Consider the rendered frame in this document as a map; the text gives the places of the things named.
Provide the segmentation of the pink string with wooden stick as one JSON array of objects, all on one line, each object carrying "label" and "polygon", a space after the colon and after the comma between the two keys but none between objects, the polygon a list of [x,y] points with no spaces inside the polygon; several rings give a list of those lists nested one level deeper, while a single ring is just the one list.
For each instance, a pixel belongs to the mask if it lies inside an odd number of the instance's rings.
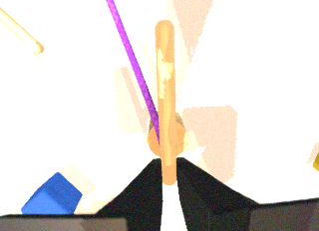
[{"label": "pink string with wooden stick", "polygon": [[125,46],[126,54],[139,83],[156,131],[162,167],[162,183],[166,186],[172,186],[176,183],[174,26],[168,19],[159,20],[155,26],[158,115],[139,62],[131,46],[129,35],[117,10],[117,5],[114,0],[106,0],[106,2]]}]

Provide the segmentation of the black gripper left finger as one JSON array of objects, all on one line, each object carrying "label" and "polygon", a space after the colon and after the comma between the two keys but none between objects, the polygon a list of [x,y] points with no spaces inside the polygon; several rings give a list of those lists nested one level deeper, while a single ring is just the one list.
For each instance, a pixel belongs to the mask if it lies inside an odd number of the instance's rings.
[{"label": "black gripper left finger", "polygon": [[7,213],[0,231],[160,231],[163,208],[161,159],[154,158],[96,213]]}]

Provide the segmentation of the small yellow block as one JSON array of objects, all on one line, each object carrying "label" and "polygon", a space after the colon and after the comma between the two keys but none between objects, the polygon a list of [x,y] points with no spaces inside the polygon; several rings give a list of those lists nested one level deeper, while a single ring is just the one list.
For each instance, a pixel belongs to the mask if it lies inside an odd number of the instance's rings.
[{"label": "small yellow block", "polygon": [[319,152],[318,152],[317,156],[316,156],[315,159],[314,159],[314,162],[313,162],[312,167],[313,167],[314,169],[316,168],[316,170],[319,171]]}]

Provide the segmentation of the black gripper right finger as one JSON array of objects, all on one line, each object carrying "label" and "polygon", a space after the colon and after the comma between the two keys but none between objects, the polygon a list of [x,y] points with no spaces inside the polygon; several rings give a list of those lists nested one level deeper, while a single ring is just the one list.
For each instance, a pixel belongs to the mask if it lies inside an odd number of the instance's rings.
[{"label": "black gripper right finger", "polygon": [[176,181],[187,231],[319,231],[319,197],[260,203],[185,157]]}]

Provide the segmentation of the small blue cube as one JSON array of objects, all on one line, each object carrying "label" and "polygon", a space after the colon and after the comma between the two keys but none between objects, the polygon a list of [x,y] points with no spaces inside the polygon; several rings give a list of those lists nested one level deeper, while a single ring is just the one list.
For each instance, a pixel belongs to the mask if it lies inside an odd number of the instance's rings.
[{"label": "small blue cube", "polygon": [[74,214],[83,193],[60,172],[55,172],[21,207],[23,214]]}]

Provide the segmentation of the small tan wooden cylinder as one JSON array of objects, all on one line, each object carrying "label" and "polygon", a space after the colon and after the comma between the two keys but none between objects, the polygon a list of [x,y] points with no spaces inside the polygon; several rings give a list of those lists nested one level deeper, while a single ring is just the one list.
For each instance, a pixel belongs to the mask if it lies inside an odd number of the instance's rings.
[{"label": "small tan wooden cylinder", "polygon": [[[179,156],[185,151],[187,147],[188,135],[180,115],[177,112],[175,113],[176,113],[176,156]],[[160,146],[159,146],[158,138],[156,135],[156,131],[155,131],[152,119],[150,119],[150,122],[149,122],[148,145],[151,152],[155,154],[156,156],[160,157]]]}]

